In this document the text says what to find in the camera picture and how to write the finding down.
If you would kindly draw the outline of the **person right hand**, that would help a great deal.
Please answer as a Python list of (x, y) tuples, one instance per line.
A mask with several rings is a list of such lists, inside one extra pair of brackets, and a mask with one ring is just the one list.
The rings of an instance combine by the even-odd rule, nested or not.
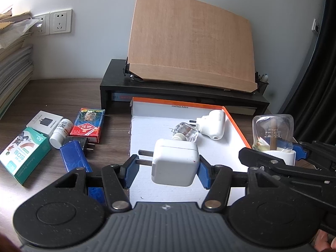
[(335, 238), (331, 241), (331, 243), (329, 243), (328, 233), (323, 230), (319, 230), (315, 236), (314, 249), (319, 252), (335, 252)]

